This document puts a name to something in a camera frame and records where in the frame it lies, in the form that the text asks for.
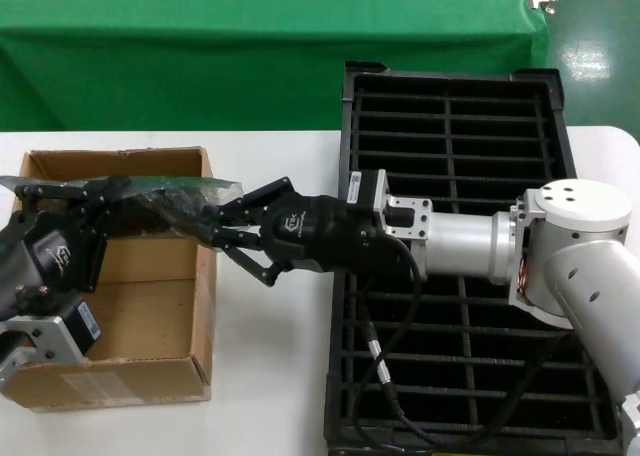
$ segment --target silver cylinder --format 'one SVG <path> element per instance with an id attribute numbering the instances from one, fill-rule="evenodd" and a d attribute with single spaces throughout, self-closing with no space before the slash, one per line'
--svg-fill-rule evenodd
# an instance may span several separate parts
<path id="1" fill-rule="evenodd" d="M 564 310 L 618 403 L 640 389 L 640 262 L 618 241 L 556 252 L 544 268 Z"/>
<path id="2" fill-rule="evenodd" d="M 425 248 L 426 273 L 508 281 L 514 264 L 513 227 L 505 212 L 493 216 L 433 213 Z"/>

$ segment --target white object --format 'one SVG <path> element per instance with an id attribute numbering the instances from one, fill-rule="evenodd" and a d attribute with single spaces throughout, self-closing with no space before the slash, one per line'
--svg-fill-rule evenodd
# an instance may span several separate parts
<path id="1" fill-rule="evenodd" d="M 351 173 L 351 177 L 349 178 L 349 191 L 347 192 L 347 204 L 356 204 L 358 202 L 361 179 L 362 173 L 360 171 Z"/>
<path id="2" fill-rule="evenodd" d="M 569 128 L 569 139 L 580 177 L 631 197 L 626 245 L 640 257 L 638 144 L 610 127 Z M 337 195 L 339 131 L 7 133 L 2 142 L 0 174 L 17 175 L 22 153 L 34 149 L 204 146 L 214 174 L 241 181 L 245 190 L 286 175 L 302 194 Z M 12 202 L 0 191 L 0 227 Z M 266 288 L 226 256 L 218 261 L 210 402 L 34 414 L 0 397 L 2 454 L 326 456 L 333 278 L 292 271 Z"/>
<path id="3" fill-rule="evenodd" d="M 554 181 L 540 188 L 535 198 L 551 224 L 589 233 L 625 227 L 633 207 L 622 190 L 589 179 Z"/>

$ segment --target white cable label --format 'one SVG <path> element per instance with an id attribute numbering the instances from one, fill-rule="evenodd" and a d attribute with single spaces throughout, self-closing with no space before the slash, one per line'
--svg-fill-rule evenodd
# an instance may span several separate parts
<path id="1" fill-rule="evenodd" d="M 360 181 L 362 181 L 362 173 L 354 171 L 351 173 L 349 180 L 349 194 L 347 195 L 347 204 L 356 204 L 358 202 L 358 194 L 360 193 Z"/>
<path id="2" fill-rule="evenodd" d="M 87 303 L 83 302 L 78 306 L 78 312 L 80 313 L 80 316 L 82 316 L 84 324 L 87 325 L 87 329 L 91 333 L 91 336 L 93 336 L 93 339 L 98 339 L 100 334 L 102 334 L 102 331 L 100 331 L 98 323 L 96 323 L 93 314 L 91 314 L 91 310 L 89 309 L 89 306 L 87 306 Z"/>

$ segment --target white table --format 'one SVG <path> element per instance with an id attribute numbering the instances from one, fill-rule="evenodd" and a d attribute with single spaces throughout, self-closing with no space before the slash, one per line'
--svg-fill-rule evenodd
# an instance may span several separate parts
<path id="1" fill-rule="evenodd" d="M 640 257 L 640 147 L 615 128 L 576 127 L 569 135 L 580 177 L 633 198 L 627 246 Z M 214 174 L 246 191 L 286 175 L 303 194 L 336 195 L 339 141 L 338 131 L 4 134 L 0 174 L 18 174 L 22 154 L 34 149 L 203 146 Z M 0 191 L 2 226 L 12 201 Z M 0 454 L 326 455 L 332 277 L 294 271 L 267 289 L 226 257 L 219 264 L 210 402 L 34 414 L 0 399 Z"/>

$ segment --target black cable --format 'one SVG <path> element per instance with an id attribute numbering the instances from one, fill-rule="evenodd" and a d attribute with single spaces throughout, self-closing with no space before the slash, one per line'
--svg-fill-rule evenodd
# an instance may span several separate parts
<path id="1" fill-rule="evenodd" d="M 396 332 L 393 334 L 393 336 L 391 337 L 389 342 L 384 346 L 384 348 L 382 348 L 377 354 L 377 356 L 373 359 L 373 361 L 367 368 L 367 371 L 365 372 L 362 380 L 360 381 L 360 384 L 358 386 L 358 390 L 356 392 L 356 396 L 353 402 L 352 420 L 353 420 L 353 425 L 356 432 L 362 437 L 362 439 L 364 439 L 368 444 L 371 444 L 374 447 L 384 449 L 387 451 L 402 452 L 406 454 L 425 454 L 425 453 L 432 453 L 434 451 L 449 451 L 452 449 L 460 449 L 460 448 L 467 447 L 471 444 L 477 444 L 490 437 L 493 437 L 507 423 L 507 421 L 513 414 L 513 411 L 515 410 L 517 403 L 520 401 L 522 395 L 524 394 L 526 389 L 529 387 L 529 385 L 531 384 L 535 376 L 538 374 L 538 372 L 542 368 L 545 361 L 547 361 L 549 357 L 560 347 L 564 346 L 567 342 L 572 341 L 573 334 L 563 334 L 555 338 L 550 338 L 544 344 L 542 344 L 536 350 L 533 357 L 525 362 L 525 365 L 523 367 L 522 378 L 518 381 L 515 387 L 512 388 L 511 391 L 507 393 L 502 404 L 500 405 L 500 408 L 498 409 L 498 412 L 492 418 L 491 422 L 489 422 L 489 424 L 483 426 L 481 429 L 477 430 L 476 432 L 469 434 L 458 441 L 453 441 L 450 443 L 442 443 L 435 440 L 432 436 L 422 431 L 411 420 L 409 420 L 409 418 L 406 417 L 406 415 L 404 414 L 404 411 L 402 410 L 402 407 L 400 406 L 400 403 L 398 402 L 398 397 L 397 397 L 395 388 L 393 386 L 393 382 L 391 381 L 391 378 L 388 377 L 388 382 L 383 383 L 381 381 L 381 387 L 385 397 L 387 398 L 387 401 L 390 404 L 391 409 L 395 413 L 398 420 L 402 422 L 404 426 L 407 429 L 409 429 L 409 431 L 415 434 L 418 438 L 429 443 L 430 447 L 425 450 L 410 450 L 410 449 L 402 448 L 399 446 L 394 446 L 388 443 L 381 443 L 379 441 L 376 441 L 374 438 L 368 435 L 360 425 L 360 421 L 359 421 L 360 403 L 362 401 L 364 391 L 366 390 L 366 386 L 371 380 L 373 373 L 376 372 L 377 370 L 379 371 L 379 367 L 382 367 L 383 365 L 386 371 L 386 364 L 384 363 L 384 358 L 387 356 L 387 354 L 391 352 L 393 347 L 397 344 L 397 342 L 402 338 L 402 336 L 404 336 L 404 334 L 409 329 L 411 323 L 413 322 L 413 319 L 415 318 L 417 310 L 419 308 L 420 298 L 422 296 L 422 287 L 421 287 L 422 279 L 420 276 L 420 269 L 418 268 L 418 265 L 415 259 L 413 258 L 413 255 L 411 254 L 410 250 L 404 245 L 404 243 L 402 243 L 402 241 L 396 238 L 393 238 L 387 235 L 384 235 L 382 237 L 393 240 L 396 246 L 398 247 L 398 249 L 400 250 L 400 252 L 402 253 L 403 258 L 407 261 L 407 263 L 409 263 L 411 267 L 412 276 L 413 276 L 414 299 L 400 327 L 396 330 Z M 371 287 L 373 286 L 373 282 L 374 282 L 374 278 L 371 278 L 367 282 L 363 290 L 359 293 L 361 300 L 358 301 L 358 312 L 359 312 L 359 319 L 363 324 L 362 331 L 363 331 L 363 337 L 365 338 L 365 341 L 369 342 L 370 344 L 375 341 L 375 344 L 377 344 L 379 347 L 378 337 L 375 332 L 375 328 L 373 327 L 373 324 L 371 322 L 369 311 L 366 307 L 366 297 Z"/>

